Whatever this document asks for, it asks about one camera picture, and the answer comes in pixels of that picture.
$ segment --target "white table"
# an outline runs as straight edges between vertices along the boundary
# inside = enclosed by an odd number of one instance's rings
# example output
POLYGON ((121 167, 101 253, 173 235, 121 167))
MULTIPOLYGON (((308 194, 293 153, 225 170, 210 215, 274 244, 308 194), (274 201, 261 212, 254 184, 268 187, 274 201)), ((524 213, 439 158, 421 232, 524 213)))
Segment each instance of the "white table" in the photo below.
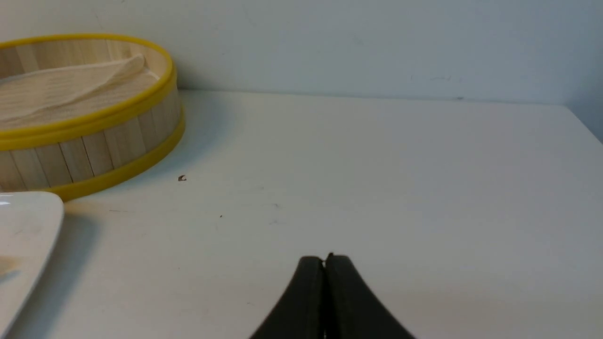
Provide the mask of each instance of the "white table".
POLYGON ((9 338, 248 338, 331 251, 419 339, 603 337, 603 145, 564 107, 182 97, 172 154, 66 205, 9 338))

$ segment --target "yellow rim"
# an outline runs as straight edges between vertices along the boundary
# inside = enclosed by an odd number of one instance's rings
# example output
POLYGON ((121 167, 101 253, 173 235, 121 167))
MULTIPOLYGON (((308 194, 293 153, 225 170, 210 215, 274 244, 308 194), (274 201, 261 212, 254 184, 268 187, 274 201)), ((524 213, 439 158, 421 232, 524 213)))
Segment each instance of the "yellow rim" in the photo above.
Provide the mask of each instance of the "yellow rim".
POLYGON ((121 40, 147 46, 164 56, 167 63, 165 73, 149 88, 121 103, 77 118, 48 125, 0 131, 0 151, 32 148, 67 141, 82 135, 89 135, 125 122, 140 115, 161 102, 176 86, 176 71, 167 51, 152 42, 135 37, 115 34, 64 34, 56 36, 32 37, 0 43, 0 49, 37 42, 74 39, 121 40))
POLYGON ((77 183, 43 189, 43 191, 55 193, 63 201, 69 201, 113 187, 153 167, 153 165, 162 160, 176 147, 184 132, 185 115, 183 111, 180 115, 180 122, 174 132, 164 142, 144 156, 101 176, 77 183))

